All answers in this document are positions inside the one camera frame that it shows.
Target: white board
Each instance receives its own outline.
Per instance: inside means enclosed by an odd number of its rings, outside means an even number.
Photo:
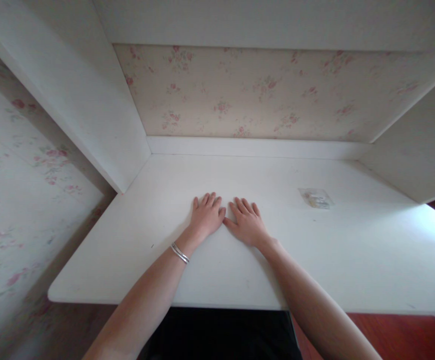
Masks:
[[[415,201],[435,200],[435,88],[359,161]]]
[[[357,160],[373,145],[344,141],[303,141],[222,137],[148,136],[153,154]]]
[[[94,0],[111,43],[435,51],[435,0]]]
[[[107,182],[125,192],[151,151],[92,2],[0,0],[0,58]]]
[[[306,205],[298,188],[335,206]],[[271,235],[348,312],[435,314],[435,211],[356,161],[153,154],[51,285],[55,302],[118,304],[187,226],[194,196],[259,205]],[[173,304],[282,309],[262,256],[221,226],[191,258]]]

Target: wrist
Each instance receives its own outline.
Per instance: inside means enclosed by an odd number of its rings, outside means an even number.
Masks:
[[[177,238],[175,243],[177,247],[184,253],[184,255],[190,258],[205,238],[206,236],[204,236],[202,233],[195,231],[193,228],[188,226]]]
[[[266,235],[257,241],[255,247],[260,251],[260,253],[267,258],[272,253],[275,253],[278,246],[280,245],[278,239]]]

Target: left hand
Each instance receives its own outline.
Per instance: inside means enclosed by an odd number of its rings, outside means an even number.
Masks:
[[[199,244],[202,243],[209,235],[214,233],[223,223],[226,215],[226,208],[221,206],[221,197],[216,197],[216,193],[211,195],[207,193],[198,202],[198,198],[194,198],[192,205],[191,223],[187,227],[190,236],[195,236],[199,239]]]

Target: floral wallpaper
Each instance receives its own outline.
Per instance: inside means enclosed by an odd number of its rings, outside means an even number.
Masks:
[[[80,359],[112,306],[47,290],[114,190],[0,60],[0,359]]]
[[[435,54],[115,44],[147,135],[370,142]]]

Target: forearm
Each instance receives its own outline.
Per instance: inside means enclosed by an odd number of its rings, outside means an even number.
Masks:
[[[191,257],[196,235],[184,231],[176,240]],[[168,248],[134,284],[105,324],[84,360],[135,360],[168,312],[186,264]]]
[[[263,242],[258,249],[269,262],[292,315],[325,359],[381,359],[346,313],[277,240]]]

